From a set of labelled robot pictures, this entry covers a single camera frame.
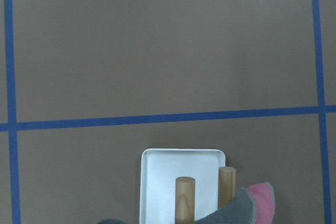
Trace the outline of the grey and pink cloth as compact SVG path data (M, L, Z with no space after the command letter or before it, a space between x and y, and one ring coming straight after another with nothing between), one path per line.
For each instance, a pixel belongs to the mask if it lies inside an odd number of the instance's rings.
M194 223L272 223L274 215L274 189L264 182L238 189L228 205Z

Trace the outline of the white rectangular tray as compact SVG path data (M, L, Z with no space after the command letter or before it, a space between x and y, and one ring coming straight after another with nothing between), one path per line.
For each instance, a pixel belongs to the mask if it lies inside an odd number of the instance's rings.
M216 149L149 148L141 157L140 223L174 223L175 180L195 179L195 219L217 210L218 169L224 152Z

